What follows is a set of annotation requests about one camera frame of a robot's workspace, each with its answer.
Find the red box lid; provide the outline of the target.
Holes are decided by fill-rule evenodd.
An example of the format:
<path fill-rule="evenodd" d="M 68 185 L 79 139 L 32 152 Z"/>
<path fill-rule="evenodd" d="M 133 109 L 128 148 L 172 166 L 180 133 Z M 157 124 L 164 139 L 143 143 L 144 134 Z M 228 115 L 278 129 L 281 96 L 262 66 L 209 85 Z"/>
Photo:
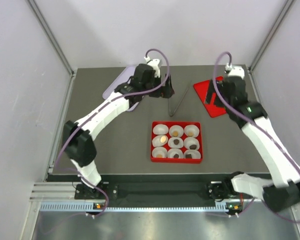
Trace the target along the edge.
<path fill-rule="evenodd" d="M 225 108 L 218 107 L 214 104 L 214 101 L 218 98 L 215 91 L 213 91 L 213 93 L 212 93 L 210 103 L 205 102 L 206 95 L 207 95 L 208 89 L 209 89 L 209 85 L 210 85 L 210 80 L 205 80 L 205 81 L 195 83 L 193 85 L 193 88 L 194 88 L 195 92 L 197 93 L 199 99 L 201 100 L 206 112 L 208 113 L 208 115 L 211 118 L 217 118 L 219 116 L 225 115 L 226 114 Z"/>

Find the metal tongs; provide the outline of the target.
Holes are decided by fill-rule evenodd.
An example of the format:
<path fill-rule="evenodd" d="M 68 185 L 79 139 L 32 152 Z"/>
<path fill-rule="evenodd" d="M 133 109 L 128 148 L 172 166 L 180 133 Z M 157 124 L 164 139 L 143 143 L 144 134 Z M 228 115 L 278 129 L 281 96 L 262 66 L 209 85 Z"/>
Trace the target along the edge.
<path fill-rule="evenodd" d="M 184 92 L 183 92 L 181 98 L 179 99 L 179 101 L 178 101 L 178 103 L 177 103 L 177 105 L 175 106 L 174 109 L 172 109 L 171 99 L 169 98 L 169 99 L 167 100 L 168 116 L 169 116 L 170 118 L 172 118 L 172 117 L 176 114 L 176 112 L 177 112 L 177 110 L 179 109 L 181 103 L 183 102 L 183 100 L 184 100 L 186 94 L 188 93 L 188 91 L 189 91 L 191 85 L 192 85 L 192 82 L 189 82 L 189 83 L 187 84 L 187 86 L 186 86 L 186 88 L 185 88 L 185 90 L 184 90 Z"/>

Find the caramel round chocolate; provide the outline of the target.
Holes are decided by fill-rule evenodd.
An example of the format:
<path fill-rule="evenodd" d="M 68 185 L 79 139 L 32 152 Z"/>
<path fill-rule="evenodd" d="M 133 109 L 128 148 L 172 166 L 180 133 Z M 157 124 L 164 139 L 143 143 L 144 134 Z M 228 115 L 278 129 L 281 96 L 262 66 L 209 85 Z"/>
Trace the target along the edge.
<path fill-rule="evenodd" d="M 174 131 L 174 132 L 172 133 L 172 135 L 173 135 L 174 137 L 177 137 L 177 136 L 178 136 L 178 132 Z"/>

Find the cream white chocolate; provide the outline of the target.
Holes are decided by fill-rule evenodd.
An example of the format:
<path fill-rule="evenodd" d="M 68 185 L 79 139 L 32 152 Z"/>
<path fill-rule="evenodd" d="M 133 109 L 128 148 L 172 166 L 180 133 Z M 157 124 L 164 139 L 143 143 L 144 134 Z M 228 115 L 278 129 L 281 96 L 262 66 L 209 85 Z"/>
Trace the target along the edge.
<path fill-rule="evenodd" d="M 160 142 L 161 142 L 162 144 L 165 144 L 166 141 L 167 141 L 167 137 L 166 137 L 165 135 L 163 135 L 163 136 L 160 137 Z"/>

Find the dark round chocolate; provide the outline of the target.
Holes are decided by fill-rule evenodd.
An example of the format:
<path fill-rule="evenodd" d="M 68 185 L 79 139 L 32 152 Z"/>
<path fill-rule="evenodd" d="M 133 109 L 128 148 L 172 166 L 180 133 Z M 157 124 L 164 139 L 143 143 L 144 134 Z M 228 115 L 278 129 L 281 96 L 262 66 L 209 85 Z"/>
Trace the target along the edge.
<path fill-rule="evenodd" d="M 173 141 L 173 143 L 175 144 L 175 145 L 178 145 L 179 144 L 179 140 L 178 139 L 175 139 L 174 141 Z"/>

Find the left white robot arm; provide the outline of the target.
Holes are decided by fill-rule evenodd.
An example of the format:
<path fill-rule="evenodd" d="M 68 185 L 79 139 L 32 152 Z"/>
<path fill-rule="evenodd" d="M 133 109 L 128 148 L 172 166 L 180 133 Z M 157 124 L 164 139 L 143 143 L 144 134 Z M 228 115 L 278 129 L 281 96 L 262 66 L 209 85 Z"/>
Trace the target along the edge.
<path fill-rule="evenodd" d="M 169 99 L 174 94 L 170 74 L 162 79 L 160 67 L 159 59 L 139 64 L 133 75 L 119 84 L 102 104 L 79 120 L 69 120 L 64 124 L 61 150 L 76 167 L 87 194 L 92 198 L 99 198 L 104 191 L 95 164 L 97 149 L 94 141 L 99 133 L 145 96 Z"/>

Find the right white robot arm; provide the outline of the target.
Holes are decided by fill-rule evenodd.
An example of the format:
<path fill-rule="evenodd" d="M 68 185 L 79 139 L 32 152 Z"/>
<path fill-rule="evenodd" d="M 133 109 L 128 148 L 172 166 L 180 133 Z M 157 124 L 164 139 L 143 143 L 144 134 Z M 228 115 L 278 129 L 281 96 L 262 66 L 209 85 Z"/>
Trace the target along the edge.
<path fill-rule="evenodd" d="M 229 198 L 243 193 L 260 199 L 272 212 L 279 213 L 300 203 L 300 166 L 288 153 L 275 133 L 266 110 L 257 101 L 250 101 L 242 75 L 229 73 L 221 81 L 211 79 L 205 97 L 213 105 L 223 107 L 251 141 L 269 170 L 270 179 L 237 171 L 222 182 Z"/>

